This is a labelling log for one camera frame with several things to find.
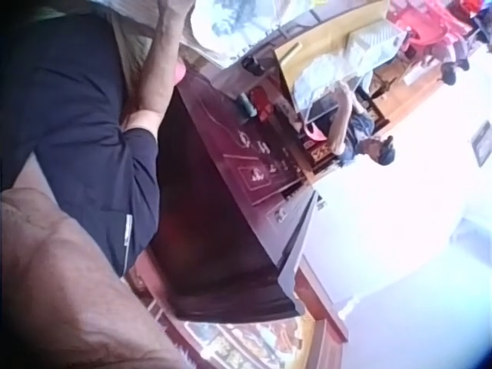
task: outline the dark blue shirt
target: dark blue shirt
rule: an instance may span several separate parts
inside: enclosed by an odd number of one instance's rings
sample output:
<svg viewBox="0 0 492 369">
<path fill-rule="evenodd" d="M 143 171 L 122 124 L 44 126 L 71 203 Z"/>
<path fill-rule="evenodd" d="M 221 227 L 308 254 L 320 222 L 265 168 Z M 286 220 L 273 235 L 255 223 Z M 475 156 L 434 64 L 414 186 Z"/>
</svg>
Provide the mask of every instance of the dark blue shirt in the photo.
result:
<svg viewBox="0 0 492 369">
<path fill-rule="evenodd" d="M 326 115 L 316 125 L 328 136 L 333 122 L 334 114 Z M 355 155 L 361 153 L 360 143 L 374 133 L 374 121 L 366 114 L 353 113 L 347 127 L 345 136 L 345 150 L 338 159 L 342 165 L 354 160 Z"/>
<path fill-rule="evenodd" d="M 34 152 L 60 208 L 123 275 L 157 231 L 158 146 L 123 132 L 125 80 L 111 26 L 95 15 L 18 29 L 2 43 L 2 190 Z"/>
</svg>

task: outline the wooden floor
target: wooden floor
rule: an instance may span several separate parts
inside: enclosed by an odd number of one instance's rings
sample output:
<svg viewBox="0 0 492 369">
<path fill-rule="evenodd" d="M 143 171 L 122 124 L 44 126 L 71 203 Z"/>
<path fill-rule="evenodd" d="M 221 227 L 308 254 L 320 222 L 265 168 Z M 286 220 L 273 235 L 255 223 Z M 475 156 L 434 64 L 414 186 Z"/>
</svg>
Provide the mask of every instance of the wooden floor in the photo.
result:
<svg viewBox="0 0 492 369">
<path fill-rule="evenodd" d="M 475 44 L 472 53 L 480 47 L 484 47 L 484 45 L 480 43 Z M 386 95 L 374 101 L 383 114 L 391 121 L 384 129 L 385 131 L 391 130 L 418 105 L 427 100 L 435 91 L 443 86 L 443 83 L 439 81 L 439 65 L 429 68 L 427 72 L 409 85 L 405 82 L 405 78 L 402 75 L 405 73 L 406 67 L 407 65 L 404 62 L 396 60 L 390 65 L 384 65 L 374 71 L 375 74 L 382 77 L 385 81 L 390 81 L 392 78 L 399 78 Z M 379 86 L 380 83 L 377 78 L 373 78 L 371 90 L 374 91 Z"/>
</svg>

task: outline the light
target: light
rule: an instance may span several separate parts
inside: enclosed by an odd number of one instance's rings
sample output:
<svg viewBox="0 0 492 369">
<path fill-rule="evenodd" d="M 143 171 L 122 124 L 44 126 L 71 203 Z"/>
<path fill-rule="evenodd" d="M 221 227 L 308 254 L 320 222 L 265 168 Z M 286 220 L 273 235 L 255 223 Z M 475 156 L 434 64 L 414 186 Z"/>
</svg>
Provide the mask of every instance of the light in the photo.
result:
<svg viewBox="0 0 492 369">
<path fill-rule="evenodd" d="M 212 356 L 214 356 L 215 350 L 212 346 L 204 346 L 200 351 L 200 356 L 204 360 L 210 360 Z"/>
</svg>

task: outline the yellow board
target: yellow board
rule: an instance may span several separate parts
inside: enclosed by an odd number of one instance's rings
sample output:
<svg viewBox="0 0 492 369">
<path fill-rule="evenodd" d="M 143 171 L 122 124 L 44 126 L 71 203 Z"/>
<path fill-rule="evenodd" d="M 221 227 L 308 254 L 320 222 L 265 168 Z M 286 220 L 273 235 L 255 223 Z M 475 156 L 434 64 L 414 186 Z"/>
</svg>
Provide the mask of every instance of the yellow board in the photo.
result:
<svg viewBox="0 0 492 369">
<path fill-rule="evenodd" d="M 351 32 L 385 19 L 388 9 L 389 0 L 369 1 L 369 4 L 333 18 L 277 48 L 275 55 L 277 60 L 281 60 L 296 44 L 302 45 L 302 49 L 281 67 L 290 91 L 302 71 L 313 60 L 323 54 L 345 48 Z"/>
</svg>

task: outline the plastic chair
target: plastic chair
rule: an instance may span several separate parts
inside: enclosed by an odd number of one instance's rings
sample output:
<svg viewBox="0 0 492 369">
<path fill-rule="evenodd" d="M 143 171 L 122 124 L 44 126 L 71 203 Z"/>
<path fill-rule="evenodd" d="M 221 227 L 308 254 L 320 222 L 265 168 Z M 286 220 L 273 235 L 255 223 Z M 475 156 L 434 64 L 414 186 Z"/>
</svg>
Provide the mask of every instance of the plastic chair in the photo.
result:
<svg viewBox="0 0 492 369">
<path fill-rule="evenodd" d="M 446 41 L 450 32 L 446 22 L 436 22 L 430 14 L 419 12 L 412 6 L 394 8 L 394 12 L 388 12 L 387 18 L 398 27 L 410 30 L 406 47 L 411 45 L 418 50 Z"/>
<path fill-rule="evenodd" d="M 456 19 L 440 0 L 425 0 L 425 5 L 429 16 L 436 22 L 444 22 L 451 33 L 465 36 L 472 30 L 469 25 Z"/>
</svg>

